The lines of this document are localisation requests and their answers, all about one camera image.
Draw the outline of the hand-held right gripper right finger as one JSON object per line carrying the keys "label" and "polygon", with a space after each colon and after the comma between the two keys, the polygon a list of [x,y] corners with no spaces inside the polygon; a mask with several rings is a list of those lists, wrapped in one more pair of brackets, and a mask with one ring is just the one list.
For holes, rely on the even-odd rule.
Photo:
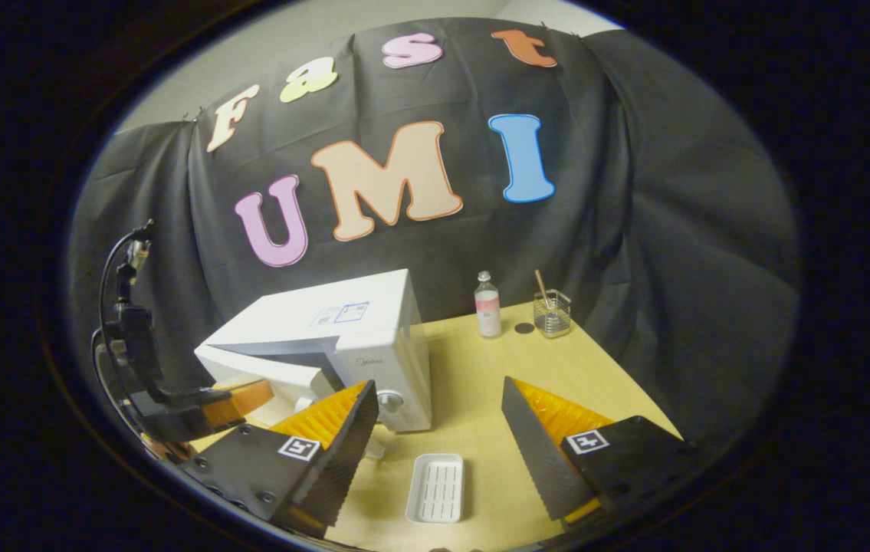
{"label": "hand-held right gripper right finger", "polygon": [[501,411],[548,517],[634,511],[700,467],[697,447],[644,416],[620,422],[506,377]]}

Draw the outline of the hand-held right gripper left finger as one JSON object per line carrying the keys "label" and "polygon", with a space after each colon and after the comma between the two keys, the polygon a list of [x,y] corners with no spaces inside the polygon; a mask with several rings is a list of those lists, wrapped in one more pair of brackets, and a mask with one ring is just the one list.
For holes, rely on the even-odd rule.
{"label": "hand-held right gripper left finger", "polygon": [[322,538],[337,522],[378,415],[376,384],[365,380],[270,429],[228,430],[180,468],[266,523]]}

